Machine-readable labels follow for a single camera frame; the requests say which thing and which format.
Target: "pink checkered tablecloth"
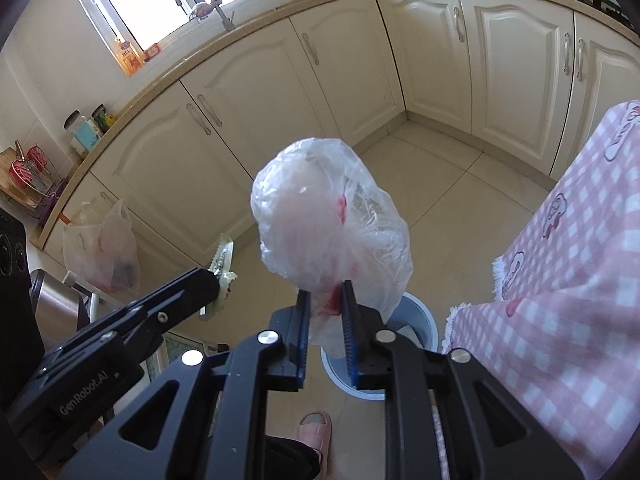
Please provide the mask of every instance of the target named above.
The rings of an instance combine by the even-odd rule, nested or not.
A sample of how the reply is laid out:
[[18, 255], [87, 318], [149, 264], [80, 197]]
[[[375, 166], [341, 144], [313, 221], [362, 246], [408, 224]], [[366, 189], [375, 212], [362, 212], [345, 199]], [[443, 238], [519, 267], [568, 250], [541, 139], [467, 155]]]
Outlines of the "pink checkered tablecloth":
[[496, 301], [451, 309], [443, 350], [467, 348], [600, 478], [640, 424], [640, 102], [606, 113], [494, 277]]

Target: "speaker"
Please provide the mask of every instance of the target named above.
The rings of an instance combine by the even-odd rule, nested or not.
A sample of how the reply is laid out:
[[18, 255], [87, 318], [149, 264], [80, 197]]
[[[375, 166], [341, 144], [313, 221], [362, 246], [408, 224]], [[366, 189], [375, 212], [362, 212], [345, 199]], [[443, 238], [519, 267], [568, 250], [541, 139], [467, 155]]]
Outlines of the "speaker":
[[44, 355], [31, 306], [22, 223], [0, 208], [0, 410], [5, 411]]

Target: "cream cabinet door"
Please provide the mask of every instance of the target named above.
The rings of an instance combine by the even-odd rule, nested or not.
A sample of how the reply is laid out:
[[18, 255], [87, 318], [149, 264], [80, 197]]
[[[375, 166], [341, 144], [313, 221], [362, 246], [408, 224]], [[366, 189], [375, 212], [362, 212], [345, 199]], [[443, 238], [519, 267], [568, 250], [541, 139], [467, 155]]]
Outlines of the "cream cabinet door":
[[[109, 202], [115, 203], [114, 197], [90, 172], [87, 173], [78, 188], [66, 203], [63, 213], [71, 219], [78, 212], [83, 202], [90, 202], [94, 197], [103, 195]], [[133, 223], [132, 229], [138, 244], [138, 261], [140, 262], [140, 289], [137, 294], [128, 291], [111, 294], [122, 303], [142, 298], [161, 285], [180, 276], [183, 272], [199, 265], [180, 252], [158, 233], [153, 231], [140, 218], [129, 212]], [[62, 220], [56, 222], [53, 231], [44, 247], [45, 252], [64, 265], [62, 253]]]
[[571, 93], [574, 16], [543, 0], [460, 0], [472, 133], [549, 174]]
[[295, 140], [338, 136], [289, 20], [228, 46], [182, 82], [253, 178]]
[[337, 0], [290, 20], [347, 144], [353, 146], [404, 110], [376, 0]]
[[251, 179], [180, 82], [140, 112], [91, 172], [176, 248], [209, 266], [220, 233], [254, 222]]
[[471, 133], [471, 69], [460, 0], [378, 0], [406, 109]]
[[640, 99], [640, 48], [609, 27], [575, 13], [574, 89], [551, 177], [559, 180], [604, 114]]

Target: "foot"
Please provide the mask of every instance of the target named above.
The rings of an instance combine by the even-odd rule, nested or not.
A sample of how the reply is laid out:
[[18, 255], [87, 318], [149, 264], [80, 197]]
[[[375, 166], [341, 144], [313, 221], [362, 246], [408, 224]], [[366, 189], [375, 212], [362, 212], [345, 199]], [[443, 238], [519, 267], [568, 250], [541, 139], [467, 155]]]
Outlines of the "foot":
[[305, 415], [300, 421], [296, 440], [313, 449], [320, 460], [320, 474], [316, 480], [326, 477], [326, 465], [331, 441], [331, 417], [327, 412], [313, 412]]

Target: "cartoon print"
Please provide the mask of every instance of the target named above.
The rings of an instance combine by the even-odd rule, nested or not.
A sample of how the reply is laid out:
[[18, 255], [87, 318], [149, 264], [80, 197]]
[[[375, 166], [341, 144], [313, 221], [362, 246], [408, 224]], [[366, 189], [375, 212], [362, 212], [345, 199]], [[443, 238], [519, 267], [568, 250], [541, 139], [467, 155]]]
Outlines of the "cartoon print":
[[542, 237], [549, 238], [551, 229], [558, 229], [560, 217], [566, 213], [566, 198], [558, 193], [546, 212], [545, 224], [542, 226]]
[[625, 143], [629, 132], [633, 129], [638, 122], [640, 122], [640, 104], [638, 101], [631, 101], [626, 106], [626, 112], [623, 116], [620, 126], [616, 128], [616, 134], [611, 141], [611, 144], [604, 150], [604, 158], [611, 162], [622, 149], [622, 145]]
[[522, 298], [520, 298], [519, 300], [507, 301], [507, 305], [505, 306], [505, 309], [507, 311], [507, 317], [511, 317], [513, 316], [513, 314], [516, 313], [516, 309], [521, 302], [522, 302]]
[[509, 290], [511, 283], [513, 283], [513, 280], [516, 277], [516, 274], [519, 272], [519, 270], [522, 268], [523, 265], [524, 265], [524, 253], [523, 252], [515, 253], [515, 255], [513, 256], [513, 259], [511, 260], [511, 265], [509, 265], [509, 272], [507, 273], [507, 276], [504, 279], [504, 282], [502, 282], [503, 297], [507, 293], [507, 290]]

